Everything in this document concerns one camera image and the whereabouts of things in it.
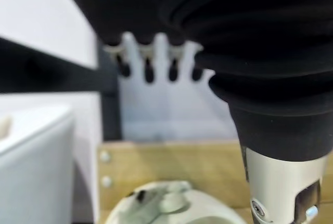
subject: white wall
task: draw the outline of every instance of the white wall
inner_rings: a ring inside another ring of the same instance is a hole
[[[95,34],[73,0],[0,0],[0,37],[96,68]],[[84,182],[76,180],[74,221],[90,220],[88,187],[97,212],[94,152],[102,140],[97,93],[1,95],[0,112],[41,104],[68,103],[76,114],[75,160]]]

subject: black fabric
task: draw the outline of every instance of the black fabric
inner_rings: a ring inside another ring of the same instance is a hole
[[[125,31],[134,33],[142,44],[149,44],[157,32],[165,32],[173,45],[181,45],[184,38],[166,27],[157,16],[153,0],[75,0],[86,18],[103,40],[117,45]]]
[[[331,150],[333,0],[75,1],[107,44],[123,31],[201,43],[197,66],[216,71],[242,145],[290,161]]]
[[[284,161],[310,161],[333,147],[333,113],[313,116],[271,116],[230,108],[240,144]]]

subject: wooden panel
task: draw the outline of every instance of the wooden panel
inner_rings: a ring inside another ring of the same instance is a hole
[[[235,210],[246,221],[246,223],[253,224],[250,208],[238,208]],[[105,224],[105,221],[107,220],[109,214],[110,214],[109,210],[101,211],[100,212],[100,221],[98,224]],[[332,220],[333,220],[333,204],[325,203],[325,204],[321,205],[320,214],[312,222],[312,224],[331,224]]]
[[[98,162],[99,178],[110,176],[113,180],[111,188],[99,185],[100,208],[107,212],[134,188],[156,180],[188,180],[196,189],[215,196],[230,207],[249,207],[249,187],[238,144],[122,142],[103,144],[98,152],[101,150],[111,154],[109,163]],[[322,188],[323,203],[333,202],[332,185],[331,155]]]

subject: white container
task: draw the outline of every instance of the white container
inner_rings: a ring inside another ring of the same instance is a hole
[[[143,185],[122,199],[105,224],[246,224],[230,207],[186,181]]]
[[[41,107],[10,117],[8,136],[0,139],[0,223],[70,223],[70,107]]]

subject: screw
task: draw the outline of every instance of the screw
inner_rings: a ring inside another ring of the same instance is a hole
[[[110,188],[112,186],[113,181],[109,176],[104,176],[101,179],[101,183],[102,183],[104,188]]]
[[[109,152],[103,150],[99,155],[99,159],[104,163],[108,163],[111,161],[111,155]]]
[[[264,217],[265,216],[265,213],[264,213],[264,210],[262,210],[262,208],[259,206],[259,204],[255,201],[252,201],[252,206],[253,206],[253,209],[254,211],[260,215],[261,217]]]

